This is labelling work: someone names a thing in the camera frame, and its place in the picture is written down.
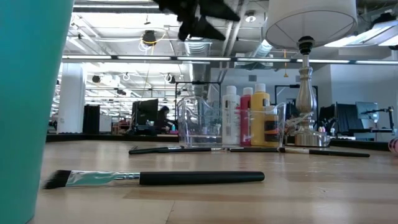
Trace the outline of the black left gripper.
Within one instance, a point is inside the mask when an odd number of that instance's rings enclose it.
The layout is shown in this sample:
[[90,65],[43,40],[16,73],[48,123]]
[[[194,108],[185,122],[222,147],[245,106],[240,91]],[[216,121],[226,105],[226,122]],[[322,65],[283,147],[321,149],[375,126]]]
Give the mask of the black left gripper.
[[154,0],[161,11],[168,10],[177,15],[182,22],[178,38],[185,41],[188,36],[214,40],[225,40],[226,37],[215,29],[205,17],[195,17],[197,6],[200,14],[227,21],[239,21],[240,17],[223,0]]

